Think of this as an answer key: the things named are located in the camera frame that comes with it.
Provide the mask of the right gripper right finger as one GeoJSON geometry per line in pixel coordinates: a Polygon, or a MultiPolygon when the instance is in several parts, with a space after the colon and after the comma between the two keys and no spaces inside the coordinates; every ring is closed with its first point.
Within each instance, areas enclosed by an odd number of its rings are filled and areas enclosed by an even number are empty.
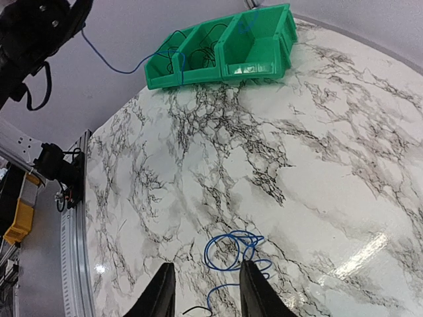
{"type": "Polygon", "coordinates": [[[241,314],[246,317],[296,317],[253,261],[243,261],[239,273],[241,314]]]}

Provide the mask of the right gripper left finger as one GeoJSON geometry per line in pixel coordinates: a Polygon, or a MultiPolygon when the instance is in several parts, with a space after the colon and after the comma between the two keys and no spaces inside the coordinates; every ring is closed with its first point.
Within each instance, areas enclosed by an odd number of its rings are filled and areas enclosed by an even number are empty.
{"type": "Polygon", "coordinates": [[[175,289],[174,264],[164,263],[124,317],[175,316],[175,289]]]}

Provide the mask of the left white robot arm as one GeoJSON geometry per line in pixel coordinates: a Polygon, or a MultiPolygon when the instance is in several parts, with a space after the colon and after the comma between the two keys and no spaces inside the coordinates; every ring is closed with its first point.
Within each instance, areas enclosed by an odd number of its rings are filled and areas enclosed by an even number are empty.
{"type": "MultiPolygon", "coordinates": [[[[79,33],[92,9],[92,1],[13,1],[1,12],[1,104],[26,98],[30,112],[41,110],[50,100],[52,72],[47,59],[79,33]],[[46,73],[46,93],[34,106],[24,80],[40,70],[46,73]]],[[[6,120],[1,120],[1,149],[33,167],[49,180],[68,186],[76,183],[82,169],[65,161],[65,152],[52,143],[31,139],[6,120]]]]}

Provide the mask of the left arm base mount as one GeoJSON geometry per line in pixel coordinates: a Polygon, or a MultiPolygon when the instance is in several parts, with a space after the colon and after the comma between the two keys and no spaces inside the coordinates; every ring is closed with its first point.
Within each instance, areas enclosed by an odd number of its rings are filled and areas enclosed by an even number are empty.
{"type": "Polygon", "coordinates": [[[81,148],[62,151],[53,143],[41,144],[41,153],[34,159],[34,168],[50,181],[56,181],[60,192],[56,194],[56,209],[62,213],[82,202],[85,185],[85,154],[81,148]]]}

